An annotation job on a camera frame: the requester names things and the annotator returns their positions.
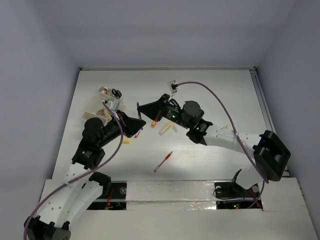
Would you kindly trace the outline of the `pink white stapler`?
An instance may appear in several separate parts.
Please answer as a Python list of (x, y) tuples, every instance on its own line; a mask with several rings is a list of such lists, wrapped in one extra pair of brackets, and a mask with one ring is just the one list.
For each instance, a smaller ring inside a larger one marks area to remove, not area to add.
[(109, 92), (109, 89), (107, 87), (104, 87), (102, 90), (101, 90), (101, 93), (104, 94), (104, 95), (108, 95), (108, 92)]

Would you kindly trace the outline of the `purple gel pen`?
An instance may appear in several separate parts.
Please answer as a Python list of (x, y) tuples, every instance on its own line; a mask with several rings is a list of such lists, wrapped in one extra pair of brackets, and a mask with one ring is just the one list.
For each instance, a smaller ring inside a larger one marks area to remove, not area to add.
[(138, 118), (139, 118), (139, 120), (142, 120), (142, 115), (141, 115), (141, 112), (140, 112), (140, 110), (139, 110), (140, 104), (139, 104), (138, 101), (136, 102), (136, 107), (137, 107)]

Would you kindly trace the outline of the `black handled scissors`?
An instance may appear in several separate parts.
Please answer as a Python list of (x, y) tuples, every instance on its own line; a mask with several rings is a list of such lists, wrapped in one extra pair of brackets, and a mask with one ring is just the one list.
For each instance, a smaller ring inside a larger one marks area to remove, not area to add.
[(120, 99), (122, 97), (122, 93), (120, 90), (113, 88), (111, 90), (111, 93), (113, 95), (114, 98)]

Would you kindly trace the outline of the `red gel pen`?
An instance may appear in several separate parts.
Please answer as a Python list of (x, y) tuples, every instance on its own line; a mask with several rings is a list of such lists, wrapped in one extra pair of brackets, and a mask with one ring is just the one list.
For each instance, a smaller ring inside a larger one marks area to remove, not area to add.
[(165, 158), (162, 160), (162, 162), (155, 167), (155, 169), (153, 170), (153, 172), (155, 173), (155, 172), (163, 165), (163, 163), (164, 163), (165, 161), (167, 161), (167, 160), (171, 157), (172, 154), (173, 154), (173, 151), (171, 151), (170, 153), (168, 153), (168, 154), (165, 156)]

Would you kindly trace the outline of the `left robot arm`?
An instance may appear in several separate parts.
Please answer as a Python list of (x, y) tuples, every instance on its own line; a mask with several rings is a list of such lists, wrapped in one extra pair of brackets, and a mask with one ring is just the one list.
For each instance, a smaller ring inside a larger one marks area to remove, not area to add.
[(68, 240), (72, 229), (98, 197), (110, 194), (111, 178), (98, 172), (106, 163), (103, 147), (117, 137), (131, 138), (146, 122), (118, 110), (104, 124), (93, 117), (84, 124), (82, 139), (62, 185), (45, 197), (24, 223), (25, 240)]

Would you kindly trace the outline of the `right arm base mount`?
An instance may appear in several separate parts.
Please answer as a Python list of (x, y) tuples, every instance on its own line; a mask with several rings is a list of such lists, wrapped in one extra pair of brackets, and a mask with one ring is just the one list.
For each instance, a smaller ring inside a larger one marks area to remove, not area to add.
[(214, 183), (213, 196), (216, 198), (218, 210), (263, 209), (261, 193), (256, 183), (249, 189), (244, 189), (236, 183), (241, 170), (238, 170), (231, 181)]

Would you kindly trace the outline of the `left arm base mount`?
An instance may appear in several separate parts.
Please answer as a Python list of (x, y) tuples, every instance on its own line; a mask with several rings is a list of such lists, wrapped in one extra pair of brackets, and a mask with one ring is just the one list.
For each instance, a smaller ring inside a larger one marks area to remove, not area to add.
[(108, 193), (103, 193), (93, 201), (87, 210), (118, 211), (127, 209), (127, 182), (113, 181)]

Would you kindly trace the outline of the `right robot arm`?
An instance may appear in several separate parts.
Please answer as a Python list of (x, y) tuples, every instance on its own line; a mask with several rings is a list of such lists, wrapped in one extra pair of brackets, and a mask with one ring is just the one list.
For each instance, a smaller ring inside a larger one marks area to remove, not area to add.
[(262, 181), (280, 181), (291, 157), (288, 148), (273, 131), (235, 133), (204, 120), (204, 111), (193, 100), (179, 106), (165, 93), (157, 101), (138, 106), (137, 110), (155, 122), (165, 118), (187, 129), (187, 137), (195, 144), (221, 147), (247, 155), (253, 162), (248, 168), (239, 170), (230, 183), (230, 190), (235, 196), (242, 196)]

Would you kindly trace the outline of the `beige masking tape roll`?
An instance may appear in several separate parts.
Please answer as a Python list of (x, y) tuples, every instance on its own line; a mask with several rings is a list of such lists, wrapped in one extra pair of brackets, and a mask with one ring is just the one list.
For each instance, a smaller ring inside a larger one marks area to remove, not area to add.
[(110, 113), (105, 108), (98, 110), (96, 115), (100, 116), (100, 117), (103, 117), (103, 118), (106, 118), (108, 120), (112, 119), (112, 116), (110, 115)]

